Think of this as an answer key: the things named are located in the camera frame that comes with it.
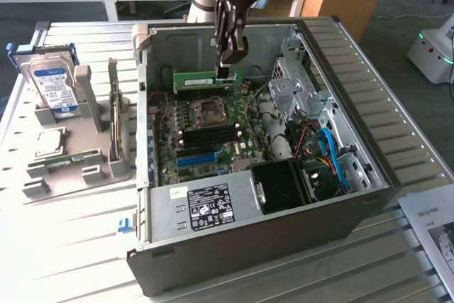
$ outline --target circuit board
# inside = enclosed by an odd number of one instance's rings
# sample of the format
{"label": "circuit board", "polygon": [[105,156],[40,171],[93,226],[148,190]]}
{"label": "circuit board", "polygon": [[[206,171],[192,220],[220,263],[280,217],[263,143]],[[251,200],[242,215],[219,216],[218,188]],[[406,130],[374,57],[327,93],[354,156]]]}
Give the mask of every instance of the circuit board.
{"label": "circuit board", "polygon": [[[174,94],[167,93],[166,96],[168,96],[168,101],[161,99],[158,103],[155,102],[157,107],[156,121],[162,122],[156,130],[159,134],[157,153],[160,186],[227,174],[242,170],[238,168],[243,168],[249,163],[264,160],[262,148],[257,145],[253,132],[248,128],[246,118],[246,108],[248,102],[254,96],[254,92],[245,92],[244,89],[242,92],[240,87],[231,87],[225,96],[210,97],[204,101],[223,103],[226,110],[225,124],[239,125],[237,127],[240,136],[234,141],[212,145],[214,150],[218,152],[216,162],[178,167],[177,151],[184,149],[181,145],[181,132],[183,130],[190,132],[204,129],[197,121],[197,114],[194,109],[195,104],[202,102],[203,99],[180,101]],[[182,118],[184,111],[189,112],[189,118],[185,122]],[[252,127],[257,134],[264,134],[264,128],[260,121],[254,115],[250,116]]]}

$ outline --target gray metal panel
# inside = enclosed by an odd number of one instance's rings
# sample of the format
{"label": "gray metal panel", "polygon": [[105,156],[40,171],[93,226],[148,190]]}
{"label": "gray metal panel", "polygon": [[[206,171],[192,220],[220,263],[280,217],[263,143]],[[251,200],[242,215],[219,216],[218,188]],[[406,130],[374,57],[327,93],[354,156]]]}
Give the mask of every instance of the gray metal panel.
{"label": "gray metal panel", "polygon": [[[306,23],[311,30],[316,30],[315,28],[320,30],[320,27],[339,28],[331,18],[311,18],[307,19]],[[64,41],[67,34],[75,35],[74,30],[77,28],[81,30],[80,32],[103,28],[105,32],[112,33],[118,30],[115,25],[53,23],[50,32],[53,28],[62,28],[60,32],[54,32],[59,33],[61,41]],[[323,51],[329,48],[350,48],[352,54],[358,53],[358,50],[353,48],[353,43],[343,34],[336,35],[333,40],[323,40],[319,45]],[[110,42],[78,43],[76,46],[81,52],[132,51],[129,41],[118,41],[115,35]],[[343,82],[349,82],[342,76],[351,74],[339,74],[339,77]],[[377,79],[377,83],[385,89],[380,79]],[[387,91],[386,93],[387,97],[392,98],[392,94]],[[12,146],[20,144],[21,139],[18,137],[21,134],[13,133],[27,131],[29,126],[26,118],[31,110],[31,104],[25,102],[31,100],[33,93],[25,88],[6,136],[8,142],[5,140],[4,146],[10,146],[9,141],[13,143]],[[378,101],[372,100],[362,105],[364,108],[368,106],[373,108],[377,103]],[[408,124],[409,120],[402,115],[399,106],[387,108],[385,111],[378,113],[372,111],[364,116],[370,128],[394,126],[405,121]],[[416,135],[419,134],[418,128],[409,127]],[[428,165],[432,163],[431,160],[440,165],[434,157],[434,152],[427,146],[421,148],[421,145],[426,146],[426,143],[422,141],[419,145],[412,145],[410,149],[396,153],[393,153],[390,146],[391,154],[387,157],[397,170],[405,170],[415,165]],[[394,144],[394,150],[396,148],[399,149],[399,144]],[[13,153],[3,149],[2,164],[12,164]],[[10,170],[0,171],[0,182],[4,181],[8,172]],[[416,183],[406,186],[400,195],[424,191],[450,182],[452,182],[450,175],[417,180]],[[11,241],[14,245],[11,250],[20,252],[23,245],[22,259],[27,259],[25,256],[31,254],[31,246],[39,250],[36,257],[30,258],[34,266],[25,261],[19,264],[15,262],[11,264],[9,271],[9,262],[5,263],[2,258],[0,274],[5,271],[8,274],[6,277],[18,283],[17,287],[23,282],[24,287],[21,291],[30,290],[30,295],[33,295],[32,298],[36,302],[61,302],[66,299],[80,303],[150,302],[142,295],[126,262],[120,259],[124,256],[121,250],[127,247],[114,235],[116,222],[135,209],[137,198],[135,192],[131,190],[134,186],[131,180],[119,188],[92,189],[28,205],[24,211],[20,211],[21,215],[26,214],[27,224],[15,226],[22,228],[21,234],[26,236],[26,240],[23,240],[23,236],[22,238],[12,236]],[[9,197],[7,193],[11,192],[11,189],[0,191],[0,204],[5,203],[6,197]],[[408,221],[396,205],[395,200],[390,202],[389,211],[363,221],[343,241],[336,241],[185,290],[170,292],[154,299],[153,302],[275,300],[407,303],[431,302],[437,299],[439,302],[449,301],[441,281],[421,251]],[[14,297],[20,300],[22,293],[14,294]]]}

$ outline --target metal table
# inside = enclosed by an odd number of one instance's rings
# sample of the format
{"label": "metal table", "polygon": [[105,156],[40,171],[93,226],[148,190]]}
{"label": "metal table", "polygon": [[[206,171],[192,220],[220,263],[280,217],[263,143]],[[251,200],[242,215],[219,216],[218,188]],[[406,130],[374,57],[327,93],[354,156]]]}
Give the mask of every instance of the metal table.
{"label": "metal table", "polygon": [[[134,23],[52,23],[39,41],[43,45],[75,43],[80,62],[92,68],[98,100],[109,93],[107,60],[117,58],[120,87],[134,105],[138,87],[131,45]],[[449,168],[343,26],[332,18],[308,18],[306,23],[405,184],[400,196],[454,182]],[[27,152],[22,141],[38,129],[32,100],[33,91],[19,75],[0,125],[4,133],[0,135],[4,135],[0,140],[0,233],[5,235],[0,234],[0,277],[2,271],[5,274],[0,298],[6,295],[1,301],[149,302],[123,259],[125,240],[115,232],[118,220],[135,208],[134,177],[38,202],[28,202],[20,190],[8,187],[9,180],[21,176],[21,155]],[[132,132],[135,117],[133,107]],[[134,133],[130,138],[135,153]],[[450,302],[394,199],[345,240],[168,292],[152,302],[434,300]]]}

